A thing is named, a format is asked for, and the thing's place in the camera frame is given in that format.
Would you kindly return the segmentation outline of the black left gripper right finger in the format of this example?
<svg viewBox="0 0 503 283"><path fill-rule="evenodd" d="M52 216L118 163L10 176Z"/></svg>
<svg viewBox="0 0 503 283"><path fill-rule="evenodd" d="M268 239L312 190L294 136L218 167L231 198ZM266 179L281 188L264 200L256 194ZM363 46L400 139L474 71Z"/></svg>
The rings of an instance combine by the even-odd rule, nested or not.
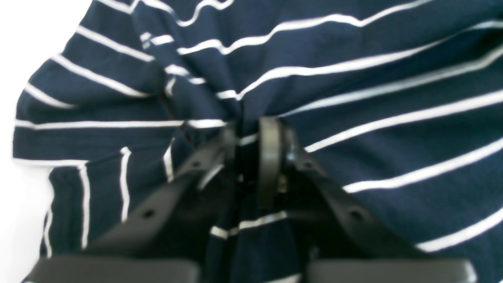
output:
<svg viewBox="0 0 503 283"><path fill-rule="evenodd" d="M416 248L388 229L278 118L259 119L257 206L287 213L303 283L476 283L467 259Z"/></svg>

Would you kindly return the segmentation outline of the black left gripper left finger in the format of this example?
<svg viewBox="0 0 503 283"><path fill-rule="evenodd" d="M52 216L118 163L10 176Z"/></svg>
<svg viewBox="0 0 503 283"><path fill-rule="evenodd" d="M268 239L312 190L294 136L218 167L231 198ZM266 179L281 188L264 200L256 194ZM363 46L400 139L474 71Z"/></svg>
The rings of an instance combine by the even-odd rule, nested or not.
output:
<svg viewBox="0 0 503 283"><path fill-rule="evenodd" d="M39 260L29 283L203 283L209 231L232 204L229 181L237 136L226 125L160 186L90 247Z"/></svg>

